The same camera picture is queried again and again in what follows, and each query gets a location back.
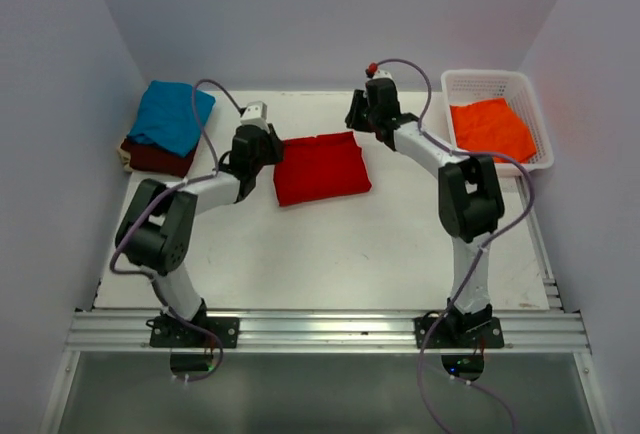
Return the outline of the red t shirt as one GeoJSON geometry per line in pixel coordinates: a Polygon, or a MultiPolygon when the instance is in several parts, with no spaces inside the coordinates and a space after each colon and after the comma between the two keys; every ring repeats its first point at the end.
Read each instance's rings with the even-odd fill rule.
{"type": "Polygon", "coordinates": [[[352,132],[285,140],[273,182],[280,207],[364,194],[372,188],[352,132]]]}

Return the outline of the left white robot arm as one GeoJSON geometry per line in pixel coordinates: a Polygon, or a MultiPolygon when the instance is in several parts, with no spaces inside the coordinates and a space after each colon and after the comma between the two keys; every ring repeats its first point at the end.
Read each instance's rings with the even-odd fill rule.
{"type": "Polygon", "coordinates": [[[175,185],[140,182],[115,235],[110,269],[146,277],[161,313],[146,321],[154,348],[234,348],[239,321],[213,318],[185,266],[195,218],[243,201],[265,166],[284,158],[284,144],[272,124],[242,124],[225,162],[212,174],[175,185]]]}

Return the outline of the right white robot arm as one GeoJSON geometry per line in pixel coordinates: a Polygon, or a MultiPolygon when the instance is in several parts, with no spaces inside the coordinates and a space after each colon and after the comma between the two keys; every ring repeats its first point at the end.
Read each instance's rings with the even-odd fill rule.
{"type": "Polygon", "coordinates": [[[417,116],[401,111],[394,81],[373,78],[353,92],[348,128],[371,132],[389,149],[424,168],[437,181],[440,223],[453,247],[453,283],[443,312],[414,319],[416,344],[428,349],[500,349],[500,321],[488,293],[489,237],[505,206],[494,161],[486,155],[454,155],[438,137],[420,131],[417,116]]]}

